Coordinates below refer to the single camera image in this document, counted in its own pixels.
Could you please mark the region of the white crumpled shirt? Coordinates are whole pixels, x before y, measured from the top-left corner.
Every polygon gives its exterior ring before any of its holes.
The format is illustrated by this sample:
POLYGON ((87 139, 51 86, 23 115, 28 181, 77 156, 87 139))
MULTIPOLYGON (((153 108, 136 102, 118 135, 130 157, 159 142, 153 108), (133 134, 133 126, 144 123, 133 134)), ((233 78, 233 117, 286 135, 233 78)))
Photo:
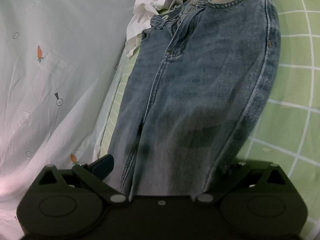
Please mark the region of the white crumpled shirt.
POLYGON ((131 57, 142 41, 142 31, 151 28, 150 21, 164 9, 166 0, 136 0, 133 16, 126 29, 125 55, 131 57))

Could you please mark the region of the blue denim jeans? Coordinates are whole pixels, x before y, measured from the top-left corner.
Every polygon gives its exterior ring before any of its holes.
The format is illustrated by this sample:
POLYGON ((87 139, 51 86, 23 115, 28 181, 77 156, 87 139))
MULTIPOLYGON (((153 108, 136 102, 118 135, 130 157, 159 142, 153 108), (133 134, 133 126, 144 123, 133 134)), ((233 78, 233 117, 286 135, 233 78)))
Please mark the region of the blue denim jeans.
POLYGON ((206 192, 254 128, 280 56, 273 0, 186 0, 142 33, 108 153, 126 196, 206 192))

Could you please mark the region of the carrot print light quilt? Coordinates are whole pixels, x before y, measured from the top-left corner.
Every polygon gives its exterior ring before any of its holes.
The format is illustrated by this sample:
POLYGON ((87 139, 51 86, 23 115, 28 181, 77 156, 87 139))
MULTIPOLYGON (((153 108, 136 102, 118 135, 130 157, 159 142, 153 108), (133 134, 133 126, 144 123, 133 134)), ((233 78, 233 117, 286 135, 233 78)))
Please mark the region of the carrot print light quilt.
POLYGON ((97 159, 135 0, 1 0, 1 239, 47 164, 97 159))

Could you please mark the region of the green grid bed sheet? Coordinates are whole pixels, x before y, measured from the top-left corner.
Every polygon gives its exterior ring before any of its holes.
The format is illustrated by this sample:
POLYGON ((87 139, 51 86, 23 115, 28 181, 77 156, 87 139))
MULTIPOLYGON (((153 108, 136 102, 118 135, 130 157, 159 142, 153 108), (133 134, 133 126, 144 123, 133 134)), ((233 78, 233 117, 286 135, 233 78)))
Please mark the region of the green grid bed sheet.
MULTIPOLYGON (((266 102, 235 156, 278 164, 308 208, 302 239, 319 237, 319 0, 273 0, 280 27, 280 56, 266 102)), ((138 57, 130 58, 119 81, 106 126, 106 153, 121 101, 138 57)))

